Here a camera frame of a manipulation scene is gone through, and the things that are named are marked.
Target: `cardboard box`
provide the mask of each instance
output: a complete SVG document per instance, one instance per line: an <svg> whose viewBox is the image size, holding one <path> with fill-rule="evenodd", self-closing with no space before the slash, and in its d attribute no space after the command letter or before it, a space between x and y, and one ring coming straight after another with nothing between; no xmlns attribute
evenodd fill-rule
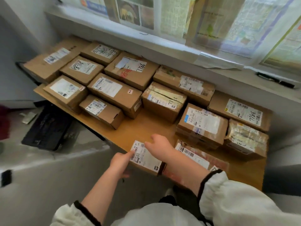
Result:
<svg viewBox="0 0 301 226"><path fill-rule="evenodd" d="M159 64L123 51L104 72L129 86L145 91L158 67Z"/></svg>
<svg viewBox="0 0 301 226"><path fill-rule="evenodd" d="M142 92L103 73L98 74L88 85L88 89L100 98L121 108L125 115L134 119L142 106Z"/></svg>
<svg viewBox="0 0 301 226"><path fill-rule="evenodd" d="M142 94L145 109L172 123L177 119L186 99L186 95L155 82Z"/></svg>
<svg viewBox="0 0 301 226"><path fill-rule="evenodd" d="M166 66L156 71L153 80L187 95L189 102L202 106L209 105L215 91L214 84Z"/></svg>
<svg viewBox="0 0 301 226"><path fill-rule="evenodd" d="M60 71L75 81L88 86L89 83L104 69L103 65L92 62L86 58L77 56L64 66Z"/></svg>
<svg viewBox="0 0 301 226"><path fill-rule="evenodd" d="M273 112L229 94L216 91L208 110L228 119L232 118L262 132L270 129Z"/></svg>
<svg viewBox="0 0 301 226"><path fill-rule="evenodd" d="M188 145L187 143L183 142L182 140L178 140L176 147L176 150L182 152L187 157L191 158L193 161L200 164L202 167L209 171L215 171L218 169L222 169L226 173L229 170L229 163L224 162L216 157L213 157L205 152L202 151L202 149L193 148L192 146ZM182 178L176 174L173 173L173 169L170 165L166 164L162 175L170 178L177 184L187 187L185 183L185 178Z"/></svg>
<svg viewBox="0 0 301 226"><path fill-rule="evenodd" d="M268 141L267 134L230 119L224 145L231 153L248 161L266 158Z"/></svg>
<svg viewBox="0 0 301 226"><path fill-rule="evenodd" d="M135 152L133 157L130 159L135 166L153 175L158 175L158 173L161 171L161 166L163 166L162 161L152 156L151 153L144 147L144 143L135 140L131 151Z"/></svg>
<svg viewBox="0 0 301 226"><path fill-rule="evenodd" d="M88 95L85 86L63 75L45 86L44 90L54 96L61 105L76 113L81 112L79 104Z"/></svg>
<svg viewBox="0 0 301 226"><path fill-rule="evenodd" d="M188 103L176 132L212 149L223 145L229 121L219 115Z"/></svg>
<svg viewBox="0 0 301 226"><path fill-rule="evenodd" d="M124 114L121 109L91 94L88 95L88 97L83 100L79 106L96 119L114 129L118 129L124 119Z"/></svg>
<svg viewBox="0 0 301 226"><path fill-rule="evenodd" d="M94 41L80 53L81 56L106 67L120 54L120 51Z"/></svg>
<svg viewBox="0 0 301 226"><path fill-rule="evenodd" d="M81 49L88 46L89 41L71 36L55 45L49 52L38 55L24 64L37 79L45 84L51 83L59 75L59 69L80 54Z"/></svg>

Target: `black pen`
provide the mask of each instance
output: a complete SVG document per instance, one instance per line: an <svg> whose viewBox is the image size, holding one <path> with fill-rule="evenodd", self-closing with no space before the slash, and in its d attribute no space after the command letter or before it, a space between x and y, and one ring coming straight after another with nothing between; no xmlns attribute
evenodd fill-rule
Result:
<svg viewBox="0 0 301 226"><path fill-rule="evenodd" d="M292 88L292 89L293 89L293 88L295 87L294 84L291 84L291 83L288 83L288 82L285 82L285 81L281 81L281 80L279 80L279 79L277 79L277 78L274 78L274 77L272 77L272 76L269 76L269 75L264 74L264 73L261 73L261 72L257 72L256 75L257 75L258 77L260 77L260 78L263 78L263 79L266 79L266 80L269 80L269 81L276 82L276 83L278 83L278 84L280 84L280 85L282 85L282 86L286 86L286 87L288 87L288 88Z"/></svg>

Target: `black cuff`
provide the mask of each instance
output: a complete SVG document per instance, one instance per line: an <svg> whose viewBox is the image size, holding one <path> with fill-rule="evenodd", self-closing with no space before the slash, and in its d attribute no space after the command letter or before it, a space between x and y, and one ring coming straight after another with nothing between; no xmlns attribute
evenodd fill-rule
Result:
<svg viewBox="0 0 301 226"><path fill-rule="evenodd" d="M218 169L218 170L216 170L216 171L212 171L212 172L210 172L210 173L203 179L203 181L201 182L201 186L200 186L199 193L198 193L198 204L199 204L199 202L200 202L200 200L201 200L201 196L202 196L203 191L204 191L204 188L205 188L205 183L208 182L208 180L211 179L211 177L212 177L213 175L219 174L219 173L221 173L221 172L223 172L223 170L221 170L221 169Z"/></svg>
<svg viewBox="0 0 301 226"><path fill-rule="evenodd" d="M101 226L100 222L79 201L75 201L74 206L80 210L89 219L89 221L91 221L92 224L95 226Z"/></svg>

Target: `hand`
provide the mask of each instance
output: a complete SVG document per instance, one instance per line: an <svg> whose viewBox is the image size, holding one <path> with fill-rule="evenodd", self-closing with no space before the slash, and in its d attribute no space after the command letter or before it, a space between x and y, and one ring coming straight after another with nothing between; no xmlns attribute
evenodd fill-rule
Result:
<svg viewBox="0 0 301 226"><path fill-rule="evenodd" d="M128 152L126 154L116 153L111 159L109 169L119 178L128 178L129 175L124 174L124 171L129 164L134 152Z"/></svg>
<svg viewBox="0 0 301 226"><path fill-rule="evenodd" d="M152 134L151 138L153 143L145 142L145 147L147 150L157 158L163 162L167 162L169 159L169 155L175 150L173 146L170 144L168 139L159 134Z"/></svg>

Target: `wooden table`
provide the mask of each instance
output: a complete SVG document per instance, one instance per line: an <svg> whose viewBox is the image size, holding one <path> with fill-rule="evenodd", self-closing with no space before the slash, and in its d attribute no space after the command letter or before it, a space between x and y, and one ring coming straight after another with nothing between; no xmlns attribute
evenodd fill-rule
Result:
<svg viewBox="0 0 301 226"><path fill-rule="evenodd" d="M175 135L177 122L170 124L145 109L142 109L134 120L126 117L118 130L114 130L85 112L76 114L60 105L53 96L43 90L44 86L41 84L34 91L127 152L131 150L135 140L150 142L150 136L153 133L166 136L173 146L178 139L188 144L190 143L188 139ZM200 146L196 147L212 156L229 162L230 168L227 173L229 179L249 184L259 190L262 189L265 159L243 162L222 150L210 151Z"/></svg>

